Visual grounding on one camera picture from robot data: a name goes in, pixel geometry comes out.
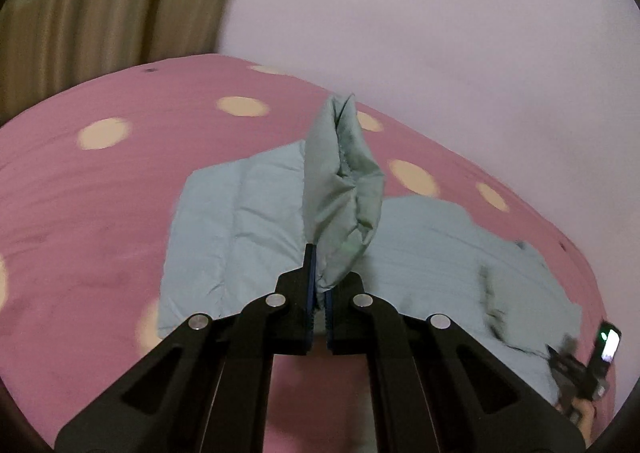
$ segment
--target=cream dot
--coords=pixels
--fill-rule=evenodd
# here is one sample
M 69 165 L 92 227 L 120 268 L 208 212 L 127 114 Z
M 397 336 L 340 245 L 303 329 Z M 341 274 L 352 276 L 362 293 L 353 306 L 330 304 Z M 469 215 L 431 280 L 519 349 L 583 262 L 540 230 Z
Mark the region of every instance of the cream dot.
M 495 189 L 491 188 L 491 186 L 486 185 L 484 182 L 478 182 L 476 188 L 478 188 L 482 198 L 489 202 L 494 208 L 500 211 L 509 211 L 507 202 L 505 202 L 504 198 L 502 198 Z
M 358 111 L 358 122 L 363 130 L 369 130 L 370 132 L 382 132 L 382 123 L 374 116 L 365 114 L 365 112 Z
M 418 195 L 437 197 L 440 193 L 438 183 L 433 176 L 425 172 L 420 166 L 405 160 L 394 159 L 389 161 L 389 168 L 391 173 L 400 181 L 400 184 Z
M 251 118 L 265 116 L 269 113 L 269 107 L 262 101 L 242 96 L 229 96 L 218 99 L 218 108 L 233 116 Z
M 267 67 L 266 65 L 252 65 L 251 67 L 249 67 L 251 70 L 256 70 L 258 72 L 262 72 L 264 74 L 277 74 L 277 75 L 281 75 L 281 76 L 285 76 L 286 74 L 282 71 L 279 71 L 276 68 L 273 67 Z
M 101 150 L 126 139 L 131 132 L 130 123 L 120 118 L 109 118 L 91 123 L 78 132 L 78 146 L 83 150 Z
M 7 286 L 7 277 L 8 273 L 6 272 L 6 265 L 4 264 L 4 259 L 0 256 L 0 309 L 6 302 L 8 286 Z
M 161 341 L 158 337 L 158 299 L 149 303 L 142 311 L 136 327 L 136 339 L 140 355 L 144 356 Z

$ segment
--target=metal screw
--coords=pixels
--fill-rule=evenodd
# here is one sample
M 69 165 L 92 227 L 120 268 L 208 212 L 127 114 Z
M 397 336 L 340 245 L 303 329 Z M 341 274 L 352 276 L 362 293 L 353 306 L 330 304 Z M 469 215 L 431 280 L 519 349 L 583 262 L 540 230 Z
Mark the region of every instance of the metal screw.
M 444 330 L 450 327 L 451 320 L 444 314 L 434 314 L 431 316 L 431 324 L 436 328 Z
M 209 318 L 204 314 L 196 314 L 189 318 L 189 326 L 194 330 L 201 330 L 209 324 Z
M 356 307 L 368 307 L 372 305 L 373 298 L 369 294 L 356 294 L 353 297 L 353 305 Z
M 268 295 L 265 301 L 270 307 L 281 307 L 287 302 L 287 298 L 282 294 L 274 292 L 273 294 Z

